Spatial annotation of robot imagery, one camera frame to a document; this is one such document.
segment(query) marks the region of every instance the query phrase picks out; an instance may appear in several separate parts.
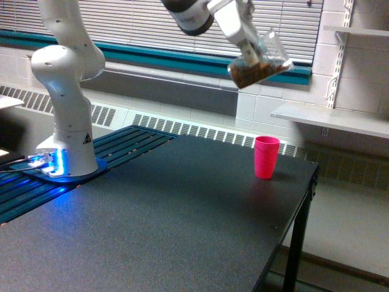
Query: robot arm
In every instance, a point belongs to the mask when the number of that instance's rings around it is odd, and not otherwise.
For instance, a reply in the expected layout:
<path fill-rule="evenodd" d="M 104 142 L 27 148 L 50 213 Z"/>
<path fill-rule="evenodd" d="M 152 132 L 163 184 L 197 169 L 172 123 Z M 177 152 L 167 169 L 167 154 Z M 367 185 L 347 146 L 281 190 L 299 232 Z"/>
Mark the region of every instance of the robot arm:
<path fill-rule="evenodd" d="M 83 176 L 97 170 L 92 142 L 91 103 L 80 81 L 101 74 L 103 53 L 82 22 L 78 0 L 39 0 L 45 27 L 59 45 L 36 51 L 31 59 L 35 77 L 47 88 L 54 108 L 54 134 L 37 147 L 53 154 L 51 177 Z"/>
<path fill-rule="evenodd" d="M 215 19 L 225 37 L 240 48 L 249 65 L 258 62 L 253 49 L 258 35 L 251 20 L 251 0 L 161 0 L 180 29 L 187 35 L 206 32 Z"/>

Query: window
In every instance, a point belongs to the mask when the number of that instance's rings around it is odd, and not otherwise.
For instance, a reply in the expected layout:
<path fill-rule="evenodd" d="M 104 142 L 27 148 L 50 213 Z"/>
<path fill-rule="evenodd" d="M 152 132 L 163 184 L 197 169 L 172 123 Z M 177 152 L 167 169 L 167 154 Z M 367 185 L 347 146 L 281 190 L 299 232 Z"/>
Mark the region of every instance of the window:
<path fill-rule="evenodd" d="M 323 0 L 253 0 L 254 23 L 260 34 L 270 28 L 280 36 L 289 55 L 311 64 Z M 129 44 L 221 56 L 239 55 L 216 22 L 200 36 L 187 36 L 177 27 L 160 0 L 80 0 L 85 26 L 95 41 Z M 2 0 L 0 29 L 49 35 L 37 0 Z"/>

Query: black table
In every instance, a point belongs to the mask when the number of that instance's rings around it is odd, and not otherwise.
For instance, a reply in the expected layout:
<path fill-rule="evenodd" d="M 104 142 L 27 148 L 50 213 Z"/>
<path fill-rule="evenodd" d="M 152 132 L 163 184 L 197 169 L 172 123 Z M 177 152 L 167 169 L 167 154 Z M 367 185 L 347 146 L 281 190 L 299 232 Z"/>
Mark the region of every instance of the black table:
<path fill-rule="evenodd" d="M 4 291 L 252 291 L 291 223 L 292 291 L 317 165 L 179 137 L 0 228 Z"/>

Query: window sill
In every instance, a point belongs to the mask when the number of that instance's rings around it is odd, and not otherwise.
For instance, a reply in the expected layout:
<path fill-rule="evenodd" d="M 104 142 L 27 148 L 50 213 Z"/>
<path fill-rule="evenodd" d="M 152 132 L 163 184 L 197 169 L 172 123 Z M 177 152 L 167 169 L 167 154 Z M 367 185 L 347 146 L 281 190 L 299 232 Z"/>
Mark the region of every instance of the window sill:
<path fill-rule="evenodd" d="M 55 38 L 48 35 L 0 30 L 0 44 L 41 48 L 56 43 Z M 220 76 L 228 75 L 227 66 L 233 60 L 227 57 L 127 46 L 123 44 L 101 43 L 98 41 L 95 44 L 103 51 L 107 59 L 176 68 L 192 72 L 197 71 Z M 311 73 L 312 68 L 309 66 L 296 66 L 294 70 L 278 74 L 268 80 L 280 83 L 309 85 Z"/>

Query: plastic cup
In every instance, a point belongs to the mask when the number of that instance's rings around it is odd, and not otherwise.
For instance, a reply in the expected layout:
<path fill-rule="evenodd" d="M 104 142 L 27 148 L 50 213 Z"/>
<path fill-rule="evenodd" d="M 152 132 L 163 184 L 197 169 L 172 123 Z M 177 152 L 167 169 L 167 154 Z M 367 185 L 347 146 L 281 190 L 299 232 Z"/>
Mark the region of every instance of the plastic cup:
<path fill-rule="evenodd" d="M 255 138 L 254 166 L 257 178 L 272 178 L 279 148 L 280 140 L 277 138 L 268 136 Z"/>

